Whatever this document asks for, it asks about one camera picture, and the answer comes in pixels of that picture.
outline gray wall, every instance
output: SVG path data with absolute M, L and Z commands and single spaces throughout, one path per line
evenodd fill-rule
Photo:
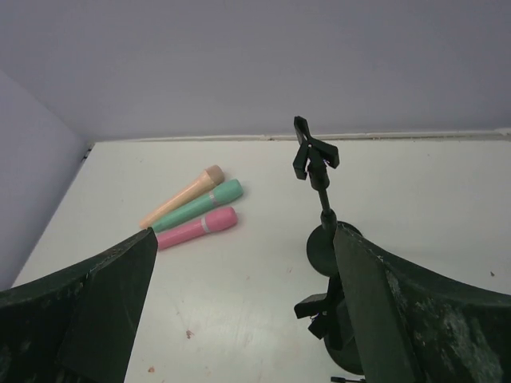
M 18 275 L 85 150 L 85 140 L 0 71 L 0 290 Z
M 93 140 L 511 125 L 511 2 L 2 0 L 0 67 Z

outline microphone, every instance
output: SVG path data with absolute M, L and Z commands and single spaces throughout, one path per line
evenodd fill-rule
M 219 166 L 213 165 L 207 168 L 200 173 L 200 176 L 198 176 L 195 181 L 142 219 L 140 222 L 141 228 L 147 229 L 165 214 L 176 210 L 185 203 L 193 201 L 198 196 L 203 195 L 205 192 L 209 192 L 222 182 L 224 182 L 224 172 L 222 172 L 222 169 L 220 169 Z
M 158 219 L 153 223 L 153 230 L 158 233 L 172 229 L 216 207 L 230 203 L 241 195 L 243 195 L 243 188 L 238 180 L 224 182 L 208 194 L 202 195 Z
M 208 213 L 201 219 L 196 219 L 191 223 L 164 231 L 157 235 L 158 250 L 164 250 L 167 247 L 175 246 L 205 234 L 228 229 L 237 223 L 238 216 L 234 209 L 230 206 L 222 207 L 221 209 Z

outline black disc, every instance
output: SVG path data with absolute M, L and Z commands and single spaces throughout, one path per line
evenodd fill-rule
M 355 226 L 342 221 L 337 221 L 337 230 L 351 230 L 358 235 L 362 235 Z M 333 277 L 339 272 L 335 259 L 334 244 L 328 240 L 327 233 L 321 225 L 309 235 L 307 257 L 314 270 L 321 275 Z
M 324 338 L 324 341 L 328 355 L 330 355 L 336 365 L 338 365 L 341 369 L 346 370 L 348 373 L 354 373 L 356 375 L 364 374 L 355 338 L 351 339 L 351 341 L 340 351 L 330 347 L 328 334 Z

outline white table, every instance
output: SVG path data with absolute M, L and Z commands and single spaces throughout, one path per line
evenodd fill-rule
M 337 141 L 339 219 L 451 278 L 511 294 L 511 144 Z M 86 259 L 211 164 L 245 187 L 240 223 L 161 252 L 126 382 L 328 382 L 340 368 L 293 306 L 326 291 L 305 243 L 319 224 L 296 142 L 97 144 L 16 285 Z M 187 330 L 193 335 L 188 339 Z

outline black tripod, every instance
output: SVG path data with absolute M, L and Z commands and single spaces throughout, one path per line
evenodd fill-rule
M 349 223 L 338 221 L 328 201 L 327 188 L 330 185 L 330 180 L 328 179 L 327 165 L 331 168 L 339 166 L 339 150 L 334 145 L 311 137 L 307 120 L 300 116 L 295 117 L 295 131 L 300 144 L 293 161 L 296 178 L 305 180 L 307 173 L 309 174 L 312 188 L 318 192 L 323 208 L 321 225 L 314 229 L 307 240 L 307 257 L 316 271 L 327 277 L 332 277 L 339 272 L 333 244 L 337 227 L 352 230 L 359 235 L 362 234 Z

